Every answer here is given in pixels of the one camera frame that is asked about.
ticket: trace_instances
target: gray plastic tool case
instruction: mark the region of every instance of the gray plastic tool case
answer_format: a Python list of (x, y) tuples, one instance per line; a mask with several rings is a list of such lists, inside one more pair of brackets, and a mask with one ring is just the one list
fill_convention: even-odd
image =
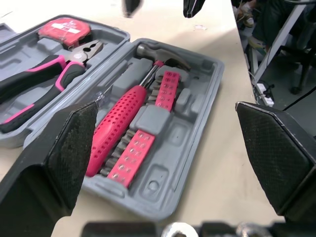
[[(152, 62), (136, 56), (136, 48), (140, 43), (176, 52), (191, 65), (192, 69), (189, 77), (181, 74), (182, 79), (185, 79), (185, 88), (177, 98), (174, 110), (166, 119), (167, 123), (161, 126), (154, 145), (129, 189), (100, 174), (92, 178), (86, 177), (82, 186), (84, 190), (148, 219), (159, 221), (167, 218), (176, 209), (183, 191), (222, 78), (223, 63), (151, 39), (129, 42), (130, 36), (127, 32), (74, 16), (62, 15), (48, 21), (60, 17), (72, 17), (90, 24), (93, 39), (104, 43), (103, 50), (88, 61), (86, 73), (77, 77), (63, 93), (23, 126), (10, 133), (0, 133), (0, 146), (26, 147), (38, 137), (56, 111), (71, 104), (94, 100), (114, 84), (102, 100), (98, 124), (122, 93), (140, 82), (141, 78), (135, 75), (143, 77), (150, 70)], [(48, 55), (70, 53), (57, 42), (45, 38), (38, 39), (36, 32), (47, 22), (0, 43), (0, 80), (33, 67)], [(1, 104), (0, 122), (38, 100), (52, 85), (53, 81), (47, 81)], [(146, 118), (140, 119), (146, 107), (144, 105), (135, 117), (137, 121), (133, 121), (134, 127), (151, 124), (155, 127), (155, 123), (159, 122), (153, 119), (153, 116), (150, 117), (153, 119), (151, 121), (146, 121)]]

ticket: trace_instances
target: metal bolt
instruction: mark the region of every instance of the metal bolt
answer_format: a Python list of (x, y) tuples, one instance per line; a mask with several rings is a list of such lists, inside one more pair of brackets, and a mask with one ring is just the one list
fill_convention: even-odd
[(272, 237), (267, 229), (254, 223), (240, 223), (236, 228), (236, 234), (239, 237)]
[(161, 237), (175, 237), (176, 235), (185, 235), (186, 237), (198, 237), (195, 229), (184, 222), (174, 222), (167, 225), (161, 234)]

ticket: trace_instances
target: tool kit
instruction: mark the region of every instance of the tool kit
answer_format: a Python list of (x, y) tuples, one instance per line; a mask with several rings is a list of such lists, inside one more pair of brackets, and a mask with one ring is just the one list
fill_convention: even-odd
[(62, 15), (0, 42), (0, 147), (26, 148), (57, 111), (95, 100), (82, 188), (158, 221), (179, 202), (224, 64), (129, 40)]

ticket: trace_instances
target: pliers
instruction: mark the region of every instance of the pliers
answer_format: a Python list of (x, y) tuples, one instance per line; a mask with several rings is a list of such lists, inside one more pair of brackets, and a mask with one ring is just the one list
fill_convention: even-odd
[(59, 95), (73, 81), (85, 72), (87, 60), (100, 52), (103, 44), (94, 40), (83, 44), (68, 56), (50, 55), (35, 67), (0, 81), (0, 104), (39, 83), (55, 78), (54, 86), (39, 100), (25, 107), (0, 124), (0, 131), (16, 130), (39, 110)]

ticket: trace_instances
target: black gripper pad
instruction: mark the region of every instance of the black gripper pad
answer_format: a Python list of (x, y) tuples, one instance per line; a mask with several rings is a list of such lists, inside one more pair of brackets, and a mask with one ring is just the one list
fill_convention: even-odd
[(71, 215), (90, 158), (97, 105), (58, 111), (0, 183), (1, 236), (49, 237)]

